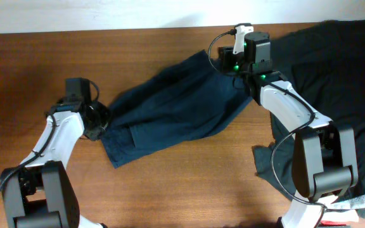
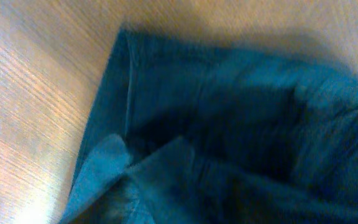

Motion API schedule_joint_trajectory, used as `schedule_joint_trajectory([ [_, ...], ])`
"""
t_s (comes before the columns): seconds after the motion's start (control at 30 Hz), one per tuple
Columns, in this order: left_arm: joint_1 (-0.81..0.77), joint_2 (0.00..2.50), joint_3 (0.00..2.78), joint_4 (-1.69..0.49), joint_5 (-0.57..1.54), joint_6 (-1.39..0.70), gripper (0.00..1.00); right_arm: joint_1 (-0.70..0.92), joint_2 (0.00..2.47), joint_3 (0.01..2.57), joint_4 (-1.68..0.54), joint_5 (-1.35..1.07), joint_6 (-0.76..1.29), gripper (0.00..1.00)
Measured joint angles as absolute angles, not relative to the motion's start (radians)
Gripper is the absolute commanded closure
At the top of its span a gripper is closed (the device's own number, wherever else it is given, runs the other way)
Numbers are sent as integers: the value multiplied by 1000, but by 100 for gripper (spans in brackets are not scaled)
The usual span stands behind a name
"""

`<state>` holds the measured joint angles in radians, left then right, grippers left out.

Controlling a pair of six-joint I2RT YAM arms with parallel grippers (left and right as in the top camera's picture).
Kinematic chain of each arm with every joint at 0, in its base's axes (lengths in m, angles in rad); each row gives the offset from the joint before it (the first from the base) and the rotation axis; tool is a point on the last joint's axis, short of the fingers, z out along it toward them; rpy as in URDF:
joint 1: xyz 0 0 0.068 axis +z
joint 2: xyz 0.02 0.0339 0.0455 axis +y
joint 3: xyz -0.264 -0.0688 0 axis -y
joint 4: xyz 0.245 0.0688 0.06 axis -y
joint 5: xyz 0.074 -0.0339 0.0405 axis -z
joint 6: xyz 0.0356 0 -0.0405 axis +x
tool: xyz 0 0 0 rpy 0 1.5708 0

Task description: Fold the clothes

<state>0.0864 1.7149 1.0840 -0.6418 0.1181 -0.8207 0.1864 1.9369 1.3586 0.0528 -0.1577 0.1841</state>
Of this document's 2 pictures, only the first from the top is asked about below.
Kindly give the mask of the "dark blue shorts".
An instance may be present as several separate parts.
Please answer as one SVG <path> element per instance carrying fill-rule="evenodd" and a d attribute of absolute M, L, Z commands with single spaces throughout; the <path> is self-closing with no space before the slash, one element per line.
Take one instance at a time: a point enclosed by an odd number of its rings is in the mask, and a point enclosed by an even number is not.
<path fill-rule="evenodd" d="M 200 51 L 119 96 L 101 138 L 112 165 L 223 131 L 252 99 L 216 65 Z"/>

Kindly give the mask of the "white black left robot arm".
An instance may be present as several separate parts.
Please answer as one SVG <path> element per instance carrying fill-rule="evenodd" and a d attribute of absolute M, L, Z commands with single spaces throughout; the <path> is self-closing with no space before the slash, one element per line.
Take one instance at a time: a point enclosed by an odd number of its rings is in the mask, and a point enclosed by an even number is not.
<path fill-rule="evenodd" d="M 8 227 L 104 227 L 80 214 L 66 167 L 76 142 L 99 139 L 109 109 L 98 101 L 56 104 L 46 113 L 46 126 L 30 154 L 0 176 Z"/>

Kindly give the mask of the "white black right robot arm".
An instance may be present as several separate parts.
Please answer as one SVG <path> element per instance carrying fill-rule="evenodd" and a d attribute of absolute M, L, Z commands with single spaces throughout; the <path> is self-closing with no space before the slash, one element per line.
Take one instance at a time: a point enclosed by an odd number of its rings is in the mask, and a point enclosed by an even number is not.
<path fill-rule="evenodd" d="M 317 111 L 273 69 L 268 33 L 249 24 L 226 33 L 234 36 L 234 46 L 218 48 L 218 71 L 241 79 L 250 97 L 295 140 L 291 176 L 296 191 L 277 226 L 320 227 L 329 204 L 358 182 L 354 131 Z"/>

